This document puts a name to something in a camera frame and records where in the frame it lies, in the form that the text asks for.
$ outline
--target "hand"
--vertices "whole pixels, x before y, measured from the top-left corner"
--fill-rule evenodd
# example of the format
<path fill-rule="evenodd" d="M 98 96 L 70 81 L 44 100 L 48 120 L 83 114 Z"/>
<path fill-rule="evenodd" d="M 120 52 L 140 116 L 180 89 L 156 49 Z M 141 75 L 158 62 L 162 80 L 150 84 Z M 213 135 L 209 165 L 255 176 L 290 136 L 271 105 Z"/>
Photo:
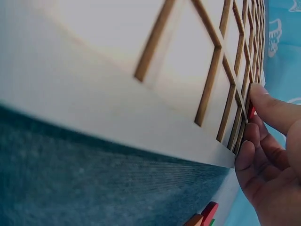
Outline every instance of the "hand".
<path fill-rule="evenodd" d="M 258 113 L 247 124 L 235 162 L 239 184 L 262 226 L 301 226 L 301 106 L 251 86 Z M 286 150 L 264 125 L 286 135 Z"/>

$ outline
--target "wooden block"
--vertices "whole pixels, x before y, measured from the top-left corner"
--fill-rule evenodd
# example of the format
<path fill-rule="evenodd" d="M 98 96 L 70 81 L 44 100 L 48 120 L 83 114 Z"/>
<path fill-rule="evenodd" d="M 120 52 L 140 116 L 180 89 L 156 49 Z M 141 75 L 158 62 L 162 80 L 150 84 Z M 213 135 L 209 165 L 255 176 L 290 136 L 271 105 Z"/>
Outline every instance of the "wooden block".
<path fill-rule="evenodd" d="M 201 226 L 203 218 L 202 215 L 195 214 L 184 224 L 184 226 Z"/>
<path fill-rule="evenodd" d="M 215 219 L 212 219 L 209 226 L 213 226 L 214 222 L 215 222 Z"/>
<path fill-rule="evenodd" d="M 218 203 L 210 202 L 203 210 L 202 215 L 204 216 L 201 226 L 210 226 L 210 223 L 218 209 Z"/>

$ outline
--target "green block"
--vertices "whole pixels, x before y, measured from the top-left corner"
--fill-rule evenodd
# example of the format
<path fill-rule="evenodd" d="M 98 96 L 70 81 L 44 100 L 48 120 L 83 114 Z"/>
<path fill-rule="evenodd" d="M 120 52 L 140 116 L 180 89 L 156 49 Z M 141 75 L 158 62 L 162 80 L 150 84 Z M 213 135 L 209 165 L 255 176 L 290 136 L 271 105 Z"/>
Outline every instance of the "green block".
<path fill-rule="evenodd" d="M 209 226 L 212 226 L 214 222 L 215 222 L 215 219 L 212 219 Z"/>

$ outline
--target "finger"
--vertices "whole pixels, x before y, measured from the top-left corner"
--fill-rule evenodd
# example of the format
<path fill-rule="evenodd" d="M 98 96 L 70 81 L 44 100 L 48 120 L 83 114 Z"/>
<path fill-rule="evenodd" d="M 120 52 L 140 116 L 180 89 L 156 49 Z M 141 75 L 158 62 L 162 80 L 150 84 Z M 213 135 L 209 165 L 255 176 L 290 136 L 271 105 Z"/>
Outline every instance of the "finger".
<path fill-rule="evenodd" d="M 245 141 L 235 161 L 235 172 L 239 185 L 250 203 L 255 204 L 256 194 L 264 182 L 256 175 L 253 159 L 255 147 L 252 142 Z"/>
<path fill-rule="evenodd" d="M 259 128 L 260 144 L 268 160 L 280 170 L 290 167 L 285 149 L 268 132 L 259 116 L 255 115 L 250 122 L 255 123 Z"/>
<path fill-rule="evenodd" d="M 251 85 L 250 98 L 259 117 L 284 135 L 301 118 L 301 106 L 272 98 L 257 83 Z"/>
<path fill-rule="evenodd" d="M 247 124 L 244 139 L 251 141 L 254 144 L 255 154 L 253 163 L 257 174 L 266 181 L 270 181 L 278 177 L 280 170 L 269 162 L 260 145 L 260 134 L 257 124 Z"/>
<path fill-rule="evenodd" d="M 286 151 L 292 169 L 301 181 L 301 120 L 295 122 L 287 133 Z"/>

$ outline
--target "blue fabric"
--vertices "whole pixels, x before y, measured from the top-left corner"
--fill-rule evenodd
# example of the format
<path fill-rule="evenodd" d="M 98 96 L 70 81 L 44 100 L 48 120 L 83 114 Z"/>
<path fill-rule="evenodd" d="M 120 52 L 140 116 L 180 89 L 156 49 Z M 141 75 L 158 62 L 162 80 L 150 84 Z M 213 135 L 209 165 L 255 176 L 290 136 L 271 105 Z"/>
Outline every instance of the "blue fabric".
<path fill-rule="evenodd" d="M 269 1 L 269 52 L 265 57 L 266 89 L 275 98 L 301 104 L 301 0 Z M 285 137 L 268 127 L 285 146 Z M 226 226 L 259 226 L 253 207 L 240 190 Z"/>
<path fill-rule="evenodd" d="M 228 171 L 0 107 L 1 226 L 183 225 L 208 204 Z"/>

